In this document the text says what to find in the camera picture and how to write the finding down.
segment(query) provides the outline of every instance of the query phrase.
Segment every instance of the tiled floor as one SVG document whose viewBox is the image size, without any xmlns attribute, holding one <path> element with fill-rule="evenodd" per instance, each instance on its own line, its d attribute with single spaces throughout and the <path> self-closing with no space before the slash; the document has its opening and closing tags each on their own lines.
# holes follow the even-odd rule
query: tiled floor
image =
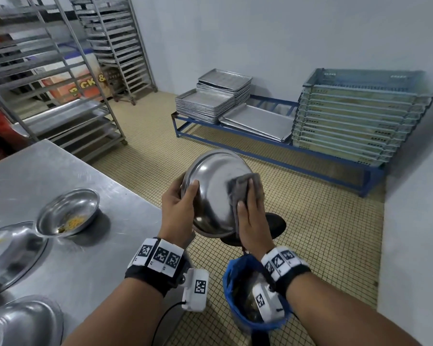
<svg viewBox="0 0 433 346">
<path fill-rule="evenodd" d="M 174 95 L 150 93 L 136 106 L 112 102 L 129 145 L 97 160 L 93 166 L 148 201 L 161 206 L 161 195 L 170 182 L 185 171 L 209 145 L 176 138 L 170 114 Z M 359 174 L 340 165 L 302 153 L 255 142 L 231 133 L 196 127 L 193 133 L 232 146 L 308 167 L 357 182 Z M 276 242 L 293 248 L 311 265 L 314 273 L 372 307 L 377 303 L 383 221 L 383 187 L 367 198 L 309 176 L 259 160 L 244 157 L 260 173 L 266 193 L 266 211 L 282 215 L 288 227 Z M 230 315 L 221 278 L 229 260 L 240 249 L 217 239 L 197 235 L 189 248 L 196 267 L 211 274 L 207 308 L 203 313 L 186 313 L 169 345 L 248 345 Z M 297 320 L 273 332 L 273 345 L 312 345 Z"/>
</svg>

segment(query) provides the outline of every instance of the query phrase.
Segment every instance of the stack of plastic crates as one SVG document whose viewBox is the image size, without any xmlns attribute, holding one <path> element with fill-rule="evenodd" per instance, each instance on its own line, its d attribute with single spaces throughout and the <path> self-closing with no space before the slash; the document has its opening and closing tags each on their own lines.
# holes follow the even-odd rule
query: stack of plastic crates
<svg viewBox="0 0 433 346">
<path fill-rule="evenodd" d="M 316 69 L 292 144 L 372 167 L 389 162 L 433 102 L 423 71 Z"/>
</svg>

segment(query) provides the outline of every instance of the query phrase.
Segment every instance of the blue metal frame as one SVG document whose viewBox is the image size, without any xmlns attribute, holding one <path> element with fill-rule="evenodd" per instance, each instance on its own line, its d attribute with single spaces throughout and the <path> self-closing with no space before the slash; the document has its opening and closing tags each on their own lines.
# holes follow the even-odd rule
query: blue metal frame
<svg viewBox="0 0 433 346">
<path fill-rule="evenodd" d="M 298 106 L 298 102 L 291 102 L 291 101 L 288 101 L 288 100 L 282 100 L 282 99 L 275 99 L 275 98 L 269 98 L 269 97 L 256 96 L 256 95 L 253 95 L 253 94 L 250 97 L 254 98 L 254 99 L 259 99 L 260 100 L 260 103 L 257 104 L 258 107 L 261 106 L 264 102 L 274 103 L 274 107 L 271 108 L 271 111 L 273 111 L 274 108 L 278 104 L 290 105 L 291 108 L 289 109 L 289 111 L 287 113 L 288 116 L 292 113 L 292 111 L 294 110 L 294 108 L 296 106 Z M 180 127 L 177 127 L 176 126 L 176 120 L 182 120 L 185 123 L 183 125 L 181 125 Z M 354 161 L 350 161 L 350 160 L 346 160 L 346 159 L 341 159 L 341 158 L 337 158 L 335 156 L 331 156 L 331 155 L 327 155 L 327 154 L 323 154 L 323 153 L 318 153 L 318 152 L 315 152 L 315 151 L 312 151 L 312 150 L 308 150 L 308 149 L 303 149 L 303 148 L 295 147 L 295 146 L 289 144 L 290 143 L 289 141 L 288 142 L 276 142 L 276 141 L 273 141 L 273 140 L 270 140 L 270 139 L 267 139 L 267 138 L 263 138 L 263 137 L 260 137 L 260 136 L 257 136 L 257 135 L 254 135 L 254 134 L 251 134 L 251 133 L 248 133 L 248 132 L 244 132 L 242 130 L 233 130 L 233 129 L 229 129 L 229 128 L 223 127 L 223 126 L 221 126 L 219 124 L 210 124 L 210 123 L 206 123 L 204 121 L 193 119 L 191 117 L 186 117 L 186 116 L 183 116 L 183 115 L 179 115 L 179 113 L 177 113 L 177 112 L 174 112 L 172 114 L 172 122 L 173 122 L 173 128 L 175 129 L 175 134 L 176 134 L 177 137 L 180 137 L 180 136 L 189 137 L 189 138 L 195 139 L 195 140 L 203 142 L 203 143 L 211 144 L 211 145 L 214 145 L 214 146 L 220 147 L 220 148 L 226 148 L 226 149 L 232 150 L 232 151 L 234 151 L 236 153 L 239 153 L 239 154 L 247 155 L 249 157 L 260 159 L 260 160 L 263 160 L 263 161 L 266 161 L 266 162 L 269 162 L 269 163 L 273 163 L 275 165 L 278 165 L 278 166 L 281 166 L 281 167 L 285 167 L 287 169 L 290 169 L 290 170 L 293 170 L 293 171 L 296 171 L 296 172 L 299 172 L 299 173 L 303 173 L 303 174 L 306 174 L 306 175 L 317 177 L 318 179 L 322 179 L 322 180 L 325 180 L 325 181 L 328 181 L 328 182 L 331 182 L 331 183 L 335 183 L 336 185 L 342 185 L 342 186 L 351 188 L 351 189 L 353 189 L 355 191 L 358 191 L 360 197 L 365 197 L 369 193 L 369 191 L 374 186 L 376 186 L 378 184 L 378 182 L 383 178 L 383 176 L 385 174 L 385 169 L 384 169 L 383 165 L 381 167 L 370 167 L 370 166 L 367 166 L 367 165 L 364 165 L 364 164 L 359 164 L 359 163 L 354 162 Z M 306 154 L 309 154 L 309 155 L 314 155 L 315 157 L 318 157 L 318 158 L 322 158 L 322 159 L 326 159 L 326 160 L 331 160 L 331 161 L 334 161 L 334 162 L 337 162 L 337 163 L 340 163 L 340 164 L 343 164 L 343 165 L 347 165 L 347 166 L 350 166 L 350 167 L 361 169 L 361 170 L 363 170 L 363 183 L 361 184 L 361 186 L 357 186 L 357 185 L 354 185 L 354 184 L 349 183 L 349 182 L 345 182 L 345 181 L 342 181 L 342 180 L 339 180 L 339 179 L 334 179 L 334 178 L 329 177 L 327 175 L 323 175 L 323 174 L 320 174 L 320 173 L 315 173 L 314 171 L 310 171 L 310 170 L 307 170 L 307 169 L 296 167 L 296 166 L 293 166 L 293 165 L 290 165 L 290 164 L 287 164 L 287 163 L 284 163 L 284 162 L 281 162 L 281 161 L 277 161 L 275 159 L 267 158 L 267 157 L 264 157 L 262 155 L 254 154 L 254 153 L 251 153 L 251 152 L 246 152 L 245 150 L 242 150 L 242 149 L 239 149 L 239 148 L 235 148 L 235 147 L 223 144 L 223 143 L 218 143 L 218 142 L 210 141 L 208 139 L 201 138 L 201 137 L 198 137 L 198 136 L 191 135 L 189 133 L 183 132 L 183 130 L 185 130 L 191 124 L 197 124 L 197 125 L 207 126 L 207 127 L 212 128 L 212 129 L 217 129 L 217 130 L 222 130 L 222 131 L 226 131 L 226 132 L 231 132 L 231 133 L 234 133 L 236 135 L 240 135 L 240 136 L 244 136 L 244 137 L 248 137 L 248 138 L 254 139 L 256 141 L 261 141 L 261 142 L 265 142 L 265 143 L 268 143 L 268 144 L 272 144 L 274 146 L 283 147 L 283 148 L 286 148 L 286 149 L 291 149 L 291 150 L 294 150 L 296 152 L 301 152 L 301 153 L 306 153 Z"/>
</svg>

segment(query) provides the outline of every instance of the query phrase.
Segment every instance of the cloth rag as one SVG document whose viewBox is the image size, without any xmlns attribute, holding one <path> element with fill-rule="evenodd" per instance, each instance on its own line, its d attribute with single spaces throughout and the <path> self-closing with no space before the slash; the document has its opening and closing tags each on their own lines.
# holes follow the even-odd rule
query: cloth rag
<svg viewBox="0 0 433 346">
<path fill-rule="evenodd" d="M 259 173 L 247 173 L 229 182 L 229 200 L 233 209 L 234 220 L 236 221 L 236 237 L 239 238 L 239 217 L 237 216 L 237 203 L 243 201 L 247 206 L 248 181 L 254 182 L 256 200 L 263 199 L 263 185 Z"/>
</svg>

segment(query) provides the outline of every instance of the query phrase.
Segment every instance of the hand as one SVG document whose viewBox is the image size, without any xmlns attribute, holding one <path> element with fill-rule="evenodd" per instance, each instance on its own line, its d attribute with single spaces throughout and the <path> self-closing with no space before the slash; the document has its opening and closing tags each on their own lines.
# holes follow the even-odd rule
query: hand
<svg viewBox="0 0 433 346">
<path fill-rule="evenodd" d="M 157 237 L 185 249 L 192 234 L 194 207 L 192 201 L 199 190 L 199 181 L 194 180 L 180 199 L 181 183 L 185 174 L 179 176 L 162 195 L 162 226 Z"/>
<path fill-rule="evenodd" d="M 263 256 L 275 245 L 271 238 L 270 227 L 265 215 L 264 199 L 255 199 L 254 182 L 248 183 L 247 207 L 241 201 L 237 203 L 239 218 L 239 237 L 243 246 L 261 261 Z"/>
</svg>

